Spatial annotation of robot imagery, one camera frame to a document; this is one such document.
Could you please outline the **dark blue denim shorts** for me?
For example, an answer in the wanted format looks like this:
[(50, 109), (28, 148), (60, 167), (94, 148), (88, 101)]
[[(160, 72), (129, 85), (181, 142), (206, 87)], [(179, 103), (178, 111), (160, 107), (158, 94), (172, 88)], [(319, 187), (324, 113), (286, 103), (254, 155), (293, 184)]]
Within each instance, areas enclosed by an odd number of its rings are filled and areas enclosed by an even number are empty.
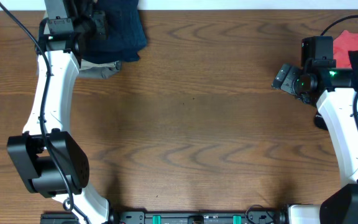
[(96, 10), (106, 13), (108, 38), (91, 40), (83, 58), (96, 64), (136, 62), (147, 39), (138, 12), (139, 0), (98, 0)]

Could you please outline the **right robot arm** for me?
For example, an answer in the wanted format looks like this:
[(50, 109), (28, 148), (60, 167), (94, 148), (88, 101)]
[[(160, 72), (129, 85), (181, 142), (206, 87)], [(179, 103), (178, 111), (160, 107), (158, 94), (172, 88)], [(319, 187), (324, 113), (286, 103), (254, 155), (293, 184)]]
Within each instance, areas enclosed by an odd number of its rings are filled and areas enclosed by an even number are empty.
[(346, 68), (304, 71), (284, 64), (272, 87), (317, 108), (331, 138), (341, 188), (320, 205), (288, 206), (282, 223), (358, 223), (358, 94)]

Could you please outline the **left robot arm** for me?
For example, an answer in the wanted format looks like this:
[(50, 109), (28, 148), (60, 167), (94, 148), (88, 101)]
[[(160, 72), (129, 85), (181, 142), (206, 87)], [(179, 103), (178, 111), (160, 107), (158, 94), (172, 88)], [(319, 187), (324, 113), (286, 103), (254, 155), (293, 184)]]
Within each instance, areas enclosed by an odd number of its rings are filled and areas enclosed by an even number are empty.
[(51, 223), (108, 223), (109, 201), (90, 183), (86, 154), (70, 134), (73, 88), (87, 43), (107, 37), (105, 14), (93, 1), (46, 1), (32, 36), (38, 82), (29, 118), (8, 154), (26, 189), (63, 205)]

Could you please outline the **folded khaki trousers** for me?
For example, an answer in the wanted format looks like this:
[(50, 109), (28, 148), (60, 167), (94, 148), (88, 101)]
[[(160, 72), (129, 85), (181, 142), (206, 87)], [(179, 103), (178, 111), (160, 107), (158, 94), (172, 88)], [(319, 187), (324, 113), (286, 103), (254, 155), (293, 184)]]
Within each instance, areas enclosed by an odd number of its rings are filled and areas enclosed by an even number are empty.
[[(71, 16), (71, 21), (75, 19), (76, 13)], [(96, 64), (86, 61), (83, 56), (91, 39), (75, 31), (66, 34), (51, 34), (48, 28), (47, 12), (40, 23), (39, 42), (44, 51), (66, 50), (74, 53), (80, 65), (79, 77), (107, 79), (121, 70), (121, 61)]]

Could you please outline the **red garment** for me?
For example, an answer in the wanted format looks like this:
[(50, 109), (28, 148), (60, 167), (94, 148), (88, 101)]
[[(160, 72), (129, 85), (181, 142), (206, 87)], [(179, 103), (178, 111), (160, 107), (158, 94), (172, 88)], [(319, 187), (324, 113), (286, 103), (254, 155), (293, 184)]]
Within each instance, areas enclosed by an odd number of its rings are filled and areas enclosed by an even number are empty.
[(351, 68), (350, 51), (358, 51), (358, 33), (344, 30), (333, 42), (337, 68)]

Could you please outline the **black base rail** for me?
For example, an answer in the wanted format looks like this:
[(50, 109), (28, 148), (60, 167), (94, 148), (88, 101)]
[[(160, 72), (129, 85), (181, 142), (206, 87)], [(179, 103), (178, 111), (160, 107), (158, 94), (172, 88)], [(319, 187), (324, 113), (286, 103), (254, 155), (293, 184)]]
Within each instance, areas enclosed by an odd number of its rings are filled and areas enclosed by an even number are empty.
[(141, 211), (114, 213), (105, 223), (118, 224), (246, 224), (288, 223), (285, 212), (250, 209), (244, 213), (147, 213)]

